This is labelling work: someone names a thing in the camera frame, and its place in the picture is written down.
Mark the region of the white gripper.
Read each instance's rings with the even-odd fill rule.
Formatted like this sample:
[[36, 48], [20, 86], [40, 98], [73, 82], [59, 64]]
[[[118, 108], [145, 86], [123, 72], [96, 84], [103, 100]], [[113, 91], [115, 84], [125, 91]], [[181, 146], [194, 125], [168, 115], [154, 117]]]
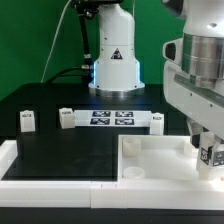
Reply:
[[163, 90], [166, 101], [191, 118], [187, 126], [195, 148], [200, 145], [203, 127], [224, 140], [224, 96], [190, 83], [180, 67], [170, 61], [164, 65]]

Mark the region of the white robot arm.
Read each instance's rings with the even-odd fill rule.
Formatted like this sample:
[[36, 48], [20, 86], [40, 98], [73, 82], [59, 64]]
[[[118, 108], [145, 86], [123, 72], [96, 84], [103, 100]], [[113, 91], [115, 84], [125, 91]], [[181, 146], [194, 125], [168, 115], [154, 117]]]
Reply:
[[[72, 0], [80, 22], [98, 16], [100, 55], [88, 63], [90, 90], [123, 95], [144, 88], [134, 53], [134, 19], [123, 0]], [[164, 95], [188, 117], [193, 136], [208, 130], [224, 144], [224, 0], [161, 0], [185, 20], [182, 37], [163, 45]]]

